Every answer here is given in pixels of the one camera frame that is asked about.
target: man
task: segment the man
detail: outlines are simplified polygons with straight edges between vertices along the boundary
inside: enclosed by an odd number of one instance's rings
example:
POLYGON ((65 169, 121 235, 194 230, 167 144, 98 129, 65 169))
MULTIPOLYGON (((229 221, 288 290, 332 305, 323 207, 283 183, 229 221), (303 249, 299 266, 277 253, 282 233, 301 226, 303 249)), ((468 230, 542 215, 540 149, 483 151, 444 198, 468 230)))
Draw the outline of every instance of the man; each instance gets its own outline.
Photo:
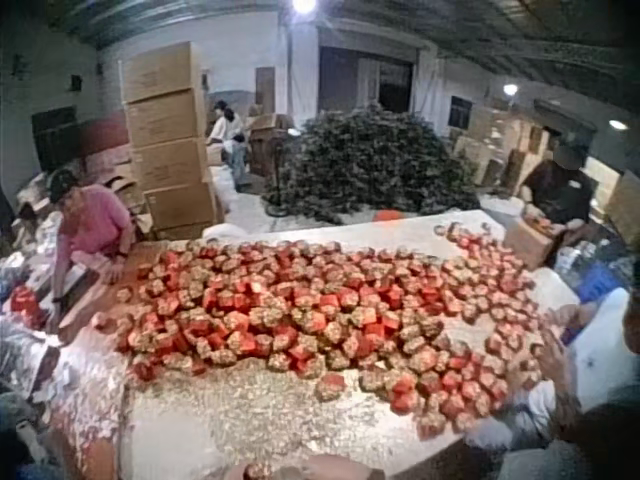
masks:
POLYGON ((529 217, 547 218, 554 235, 576 231, 589 221, 593 188, 584 167, 584 147, 560 143, 553 160, 541 162, 525 179, 520 197, 529 217))

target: pile of dark leaves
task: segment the pile of dark leaves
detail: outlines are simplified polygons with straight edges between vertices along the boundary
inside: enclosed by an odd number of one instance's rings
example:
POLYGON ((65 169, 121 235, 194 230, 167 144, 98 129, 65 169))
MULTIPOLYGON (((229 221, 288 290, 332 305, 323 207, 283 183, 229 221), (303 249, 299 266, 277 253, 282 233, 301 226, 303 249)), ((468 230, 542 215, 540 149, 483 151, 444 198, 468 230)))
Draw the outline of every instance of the pile of dark leaves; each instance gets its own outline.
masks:
MULTIPOLYGON (((448 155, 421 118, 379 107, 323 113, 290 141, 280 167, 292 215, 342 223, 363 206, 420 215, 479 207, 468 164, 448 155)), ((274 202, 270 182, 265 194, 274 202)))

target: white sleeve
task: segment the white sleeve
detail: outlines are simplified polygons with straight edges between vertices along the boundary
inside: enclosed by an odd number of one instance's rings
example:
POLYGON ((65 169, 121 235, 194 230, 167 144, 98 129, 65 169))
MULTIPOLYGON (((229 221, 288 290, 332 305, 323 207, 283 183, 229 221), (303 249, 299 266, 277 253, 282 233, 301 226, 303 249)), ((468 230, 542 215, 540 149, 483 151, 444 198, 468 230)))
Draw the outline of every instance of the white sleeve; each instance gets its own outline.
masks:
POLYGON ((227 132, 227 121, 224 117, 220 117, 216 124, 213 126, 213 130, 211 130, 211 134, 209 135, 209 139, 215 140, 224 140, 224 136, 227 132))

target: window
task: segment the window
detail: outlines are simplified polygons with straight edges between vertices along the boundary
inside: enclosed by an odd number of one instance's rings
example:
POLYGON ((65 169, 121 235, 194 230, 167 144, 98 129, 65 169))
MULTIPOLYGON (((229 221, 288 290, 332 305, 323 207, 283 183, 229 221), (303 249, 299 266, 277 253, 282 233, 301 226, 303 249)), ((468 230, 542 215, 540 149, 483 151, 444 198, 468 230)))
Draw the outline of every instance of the window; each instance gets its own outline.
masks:
POLYGON ((467 130, 473 103, 460 97, 451 97, 451 111, 449 112, 449 126, 467 130))

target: dark shirt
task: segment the dark shirt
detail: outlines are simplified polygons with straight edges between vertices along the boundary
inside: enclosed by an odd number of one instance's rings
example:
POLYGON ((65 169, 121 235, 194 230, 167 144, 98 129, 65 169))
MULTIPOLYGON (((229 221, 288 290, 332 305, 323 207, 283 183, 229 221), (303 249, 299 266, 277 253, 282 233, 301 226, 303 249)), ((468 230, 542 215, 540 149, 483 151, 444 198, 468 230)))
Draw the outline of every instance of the dark shirt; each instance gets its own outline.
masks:
POLYGON ((593 187, 580 170, 566 170, 552 160, 541 162, 524 184, 531 189, 533 204, 553 223, 574 218, 589 221, 593 187))

